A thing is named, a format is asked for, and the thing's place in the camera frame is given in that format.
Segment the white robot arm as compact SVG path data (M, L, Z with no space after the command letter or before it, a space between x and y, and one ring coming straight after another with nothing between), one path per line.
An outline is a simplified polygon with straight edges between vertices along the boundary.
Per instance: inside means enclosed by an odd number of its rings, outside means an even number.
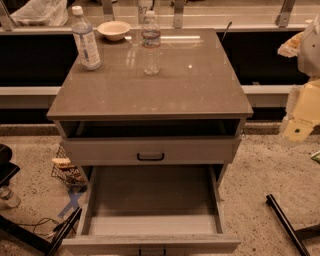
M282 44L278 54L297 57L298 70L309 77L303 86L289 92L281 136L302 142L320 124L320 20L316 16L307 28Z

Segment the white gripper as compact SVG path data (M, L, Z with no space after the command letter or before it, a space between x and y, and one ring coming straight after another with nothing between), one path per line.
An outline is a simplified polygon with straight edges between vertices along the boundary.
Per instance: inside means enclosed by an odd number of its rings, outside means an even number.
M288 58L296 57L302 36L302 32L292 36L277 53ZM283 128L283 137L292 142L302 142L320 123L320 79L294 86L288 96L286 112L289 120Z

